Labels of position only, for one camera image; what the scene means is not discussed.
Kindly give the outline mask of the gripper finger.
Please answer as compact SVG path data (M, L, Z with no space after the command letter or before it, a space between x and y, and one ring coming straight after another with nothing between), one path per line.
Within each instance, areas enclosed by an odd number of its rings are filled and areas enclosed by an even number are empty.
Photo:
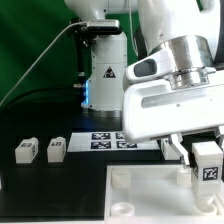
M189 154L187 150L182 146L183 141L182 135L180 133L171 134L169 136L169 144L171 148L179 155L182 165L185 168L190 167Z
M216 127L214 132L215 136L219 139L219 146L224 147L224 125Z

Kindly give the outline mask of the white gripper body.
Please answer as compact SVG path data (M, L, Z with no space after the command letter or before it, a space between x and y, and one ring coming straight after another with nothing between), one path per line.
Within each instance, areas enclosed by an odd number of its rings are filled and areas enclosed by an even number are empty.
M198 67L205 85L174 89L175 60L161 50L126 69L124 76L123 134L129 142L187 135L224 125L224 71Z

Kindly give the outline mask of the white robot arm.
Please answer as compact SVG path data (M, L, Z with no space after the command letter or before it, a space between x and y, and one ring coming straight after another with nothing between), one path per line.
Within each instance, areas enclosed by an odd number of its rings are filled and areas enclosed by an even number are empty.
M183 161L182 136L224 125L224 0L64 1L95 41L83 108Z

